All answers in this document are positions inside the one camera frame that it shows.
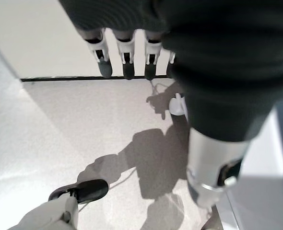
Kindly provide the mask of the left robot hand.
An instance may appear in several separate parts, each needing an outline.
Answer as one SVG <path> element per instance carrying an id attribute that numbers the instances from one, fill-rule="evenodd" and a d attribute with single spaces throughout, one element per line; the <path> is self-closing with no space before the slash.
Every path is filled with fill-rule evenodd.
<path id="1" fill-rule="evenodd" d="M 283 0 L 62 0 L 83 39 L 143 29 L 172 52 L 190 125 L 187 179 L 200 207 L 237 181 L 241 161 L 283 98 Z"/>

